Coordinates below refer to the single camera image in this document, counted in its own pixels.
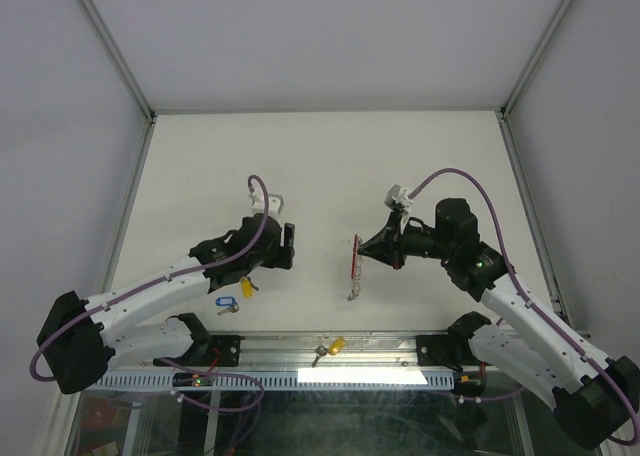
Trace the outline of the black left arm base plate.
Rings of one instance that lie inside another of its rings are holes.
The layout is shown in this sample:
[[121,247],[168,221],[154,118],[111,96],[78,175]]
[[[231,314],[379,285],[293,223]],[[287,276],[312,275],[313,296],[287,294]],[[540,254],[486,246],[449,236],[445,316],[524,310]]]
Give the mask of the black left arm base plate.
[[240,335],[212,334],[195,350],[189,361],[194,367],[209,367],[213,362],[216,362],[216,367],[238,367],[243,340]]

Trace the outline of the metal keyring holder red handle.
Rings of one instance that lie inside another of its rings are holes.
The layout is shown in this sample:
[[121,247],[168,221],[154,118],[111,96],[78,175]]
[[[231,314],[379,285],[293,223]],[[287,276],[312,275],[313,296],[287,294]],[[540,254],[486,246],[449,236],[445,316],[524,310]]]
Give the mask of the metal keyring holder red handle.
[[362,273],[362,256],[359,254],[359,249],[362,244],[362,238],[358,235],[354,235],[351,257],[351,269],[350,269],[350,292],[347,296],[349,302],[354,301],[361,291],[360,280]]

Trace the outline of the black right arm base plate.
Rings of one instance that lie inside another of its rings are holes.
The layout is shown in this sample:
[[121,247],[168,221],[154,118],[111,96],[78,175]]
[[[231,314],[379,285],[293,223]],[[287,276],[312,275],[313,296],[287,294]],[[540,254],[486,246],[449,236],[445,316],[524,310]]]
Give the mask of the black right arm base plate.
[[448,334],[417,335],[415,337],[418,365],[443,366],[461,372],[464,366],[477,366],[466,341]]

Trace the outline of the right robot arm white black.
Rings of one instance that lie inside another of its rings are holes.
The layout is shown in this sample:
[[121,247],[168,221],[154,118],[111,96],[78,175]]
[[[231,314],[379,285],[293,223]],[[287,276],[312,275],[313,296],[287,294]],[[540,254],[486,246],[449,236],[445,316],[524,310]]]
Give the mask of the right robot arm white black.
[[583,449],[596,449],[638,420],[638,366],[595,347],[520,283],[504,256],[481,241],[465,200],[440,201],[434,226],[393,206],[385,226],[358,253],[395,270],[409,257],[439,261],[458,289],[515,332],[509,335],[482,314],[467,313],[447,330],[450,357],[499,368],[536,395]]

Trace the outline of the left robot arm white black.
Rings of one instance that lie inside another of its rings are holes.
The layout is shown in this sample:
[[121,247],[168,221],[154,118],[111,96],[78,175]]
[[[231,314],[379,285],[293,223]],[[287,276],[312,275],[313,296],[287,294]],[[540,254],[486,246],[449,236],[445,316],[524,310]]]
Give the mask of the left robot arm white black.
[[150,318],[179,303],[241,281],[257,268],[289,270],[295,226],[258,213],[239,228],[204,240],[168,270],[125,289],[80,298],[70,291],[53,303],[36,338],[64,394],[81,392],[109,370],[169,358],[198,364],[209,353],[209,333],[193,313]]

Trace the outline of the yellow tag key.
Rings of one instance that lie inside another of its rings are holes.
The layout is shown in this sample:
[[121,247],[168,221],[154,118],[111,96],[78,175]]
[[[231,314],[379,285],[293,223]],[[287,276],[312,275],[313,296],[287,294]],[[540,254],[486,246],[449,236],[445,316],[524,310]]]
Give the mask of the yellow tag key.
[[240,280],[241,293],[245,299],[251,299],[259,288],[252,282],[249,276],[244,276]]
[[315,357],[311,363],[311,367],[315,368],[319,361],[325,356],[336,356],[346,346],[346,339],[338,337],[329,346],[319,345],[315,350]]

